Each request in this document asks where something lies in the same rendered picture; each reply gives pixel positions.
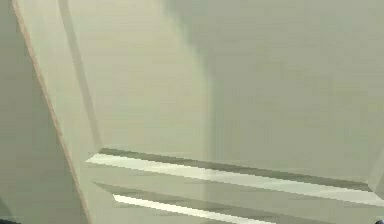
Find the pale panelled room door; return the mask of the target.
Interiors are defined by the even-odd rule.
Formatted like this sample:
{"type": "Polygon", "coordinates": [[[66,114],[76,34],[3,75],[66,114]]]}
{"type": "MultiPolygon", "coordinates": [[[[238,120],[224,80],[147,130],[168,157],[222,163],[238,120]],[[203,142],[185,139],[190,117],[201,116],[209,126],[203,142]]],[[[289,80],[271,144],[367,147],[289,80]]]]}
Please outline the pale panelled room door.
{"type": "Polygon", "coordinates": [[[384,0],[12,0],[91,224],[384,221],[384,0]]]}

